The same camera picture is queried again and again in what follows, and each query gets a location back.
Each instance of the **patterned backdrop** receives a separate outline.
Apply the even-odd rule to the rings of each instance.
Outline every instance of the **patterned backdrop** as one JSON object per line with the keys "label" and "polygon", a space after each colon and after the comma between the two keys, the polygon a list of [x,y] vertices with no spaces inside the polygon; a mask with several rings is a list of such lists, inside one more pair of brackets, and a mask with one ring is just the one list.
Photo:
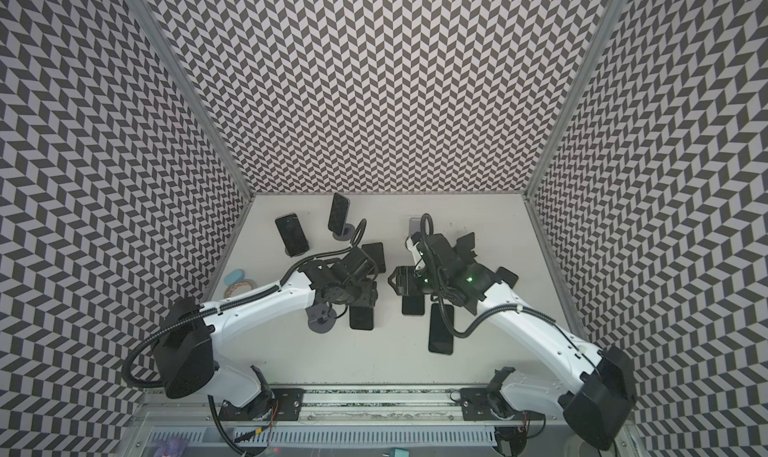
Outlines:
{"label": "patterned backdrop", "polygon": [[258,192],[522,190],[608,0],[147,0]]}
{"label": "patterned backdrop", "polygon": [[535,201],[655,455],[768,455],[768,0],[630,0]]}
{"label": "patterned backdrop", "polygon": [[108,452],[244,203],[121,0],[0,2],[0,454]]}

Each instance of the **blue eraser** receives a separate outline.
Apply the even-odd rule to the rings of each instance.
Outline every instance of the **blue eraser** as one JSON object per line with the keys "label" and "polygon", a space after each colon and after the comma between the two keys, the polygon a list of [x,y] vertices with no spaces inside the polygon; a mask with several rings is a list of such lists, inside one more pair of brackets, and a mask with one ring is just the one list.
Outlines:
{"label": "blue eraser", "polygon": [[233,283],[242,279],[245,279],[245,272],[243,272],[243,269],[235,269],[226,275],[224,278],[224,283],[226,285],[232,285]]}

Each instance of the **standing phone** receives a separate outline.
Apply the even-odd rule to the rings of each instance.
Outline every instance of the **standing phone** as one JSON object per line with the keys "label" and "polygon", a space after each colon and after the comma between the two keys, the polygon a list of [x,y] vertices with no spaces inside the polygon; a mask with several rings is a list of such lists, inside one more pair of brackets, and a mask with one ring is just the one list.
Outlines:
{"label": "standing phone", "polygon": [[421,296],[402,296],[402,315],[404,316],[424,315],[424,296],[422,295]]}
{"label": "standing phone", "polygon": [[[361,247],[362,251],[367,253],[370,258],[376,262],[376,266],[379,268],[379,273],[385,273],[386,262],[384,262],[384,244],[381,242],[364,243]],[[373,275],[373,269],[371,269],[368,275]]]}
{"label": "standing phone", "polygon": [[[448,322],[453,325],[453,306],[446,305]],[[448,332],[446,323],[440,315],[440,304],[434,303],[429,313],[429,345],[427,349],[431,353],[444,353],[449,356],[453,353],[453,336]]]}
{"label": "standing phone", "polygon": [[277,231],[283,238],[286,245],[286,252],[291,257],[301,255],[310,250],[310,243],[304,237],[304,231],[299,223],[299,217],[296,214],[283,215],[275,219]]}
{"label": "standing phone", "polygon": [[373,330],[373,307],[350,306],[350,328]]}
{"label": "standing phone", "polygon": [[333,194],[331,215],[328,218],[328,230],[336,235],[342,235],[344,233],[344,224],[346,224],[346,215],[349,211],[350,199],[338,192]]}

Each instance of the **black phone stand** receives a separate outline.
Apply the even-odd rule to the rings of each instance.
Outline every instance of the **black phone stand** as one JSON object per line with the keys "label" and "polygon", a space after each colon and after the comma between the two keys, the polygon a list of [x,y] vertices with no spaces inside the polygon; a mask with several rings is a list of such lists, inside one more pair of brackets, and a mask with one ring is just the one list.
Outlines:
{"label": "black phone stand", "polygon": [[337,241],[351,241],[352,235],[355,233],[355,226],[352,224],[344,224],[344,230],[341,232],[341,234],[338,234],[336,232],[331,232],[333,235],[333,238]]}

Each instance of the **chevron patterned wall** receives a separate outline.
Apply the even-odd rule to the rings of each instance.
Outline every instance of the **chevron patterned wall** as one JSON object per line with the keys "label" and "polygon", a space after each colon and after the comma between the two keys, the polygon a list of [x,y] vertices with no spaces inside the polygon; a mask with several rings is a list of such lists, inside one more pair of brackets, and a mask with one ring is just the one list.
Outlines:
{"label": "chevron patterned wall", "polygon": [[768,455],[768,0],[630,0],[535,195],[654,455]]}
{"label": "chevron patterned wall", "polygon": [[0,0],[0,40],[0,455],[101,455],[244,202],[121,0]]}
{"label": "chevron patterned wall", "polygon": [[522,190],[608,0],[147,0],[257,192]]}

